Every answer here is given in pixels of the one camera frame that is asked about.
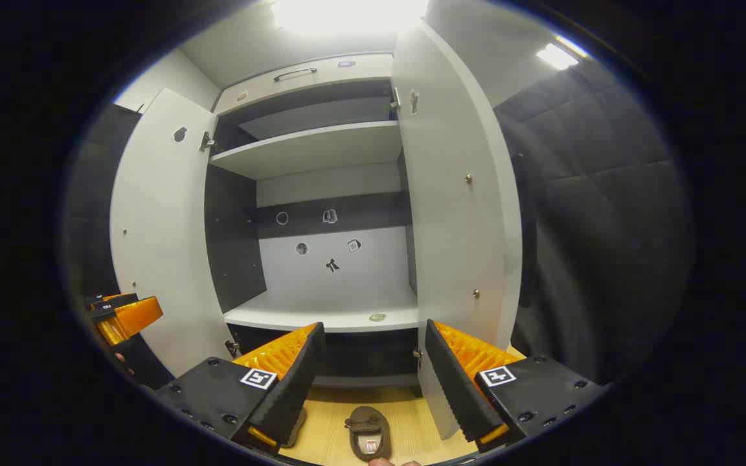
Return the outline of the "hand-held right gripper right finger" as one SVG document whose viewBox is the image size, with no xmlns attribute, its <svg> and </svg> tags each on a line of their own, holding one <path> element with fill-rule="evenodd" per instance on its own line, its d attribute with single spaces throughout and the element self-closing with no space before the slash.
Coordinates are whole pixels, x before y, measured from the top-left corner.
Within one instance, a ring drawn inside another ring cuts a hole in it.
<svg viewBox="0 0 746 466">
<path fill-rule="evenodd" d="M 465 439 L 482 453 L 539 436 L 605 392 L 550 357 L 505 351 L 435 320 L 424 353 Z"/>
</svg>

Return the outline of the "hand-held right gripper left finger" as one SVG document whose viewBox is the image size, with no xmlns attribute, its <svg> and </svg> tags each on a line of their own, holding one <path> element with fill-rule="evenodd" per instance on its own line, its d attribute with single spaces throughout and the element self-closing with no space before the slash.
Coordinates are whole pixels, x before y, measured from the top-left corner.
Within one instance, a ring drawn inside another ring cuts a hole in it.
<svg viewBox="0 0 746 466">
<path fill-rule="evenodd" d="M 325 348 L 324 324 L 314 322 L 233 361 L 208 357 L 155 394 L 216 436 L 276 453 L 292 436 Z"/>
</svg>

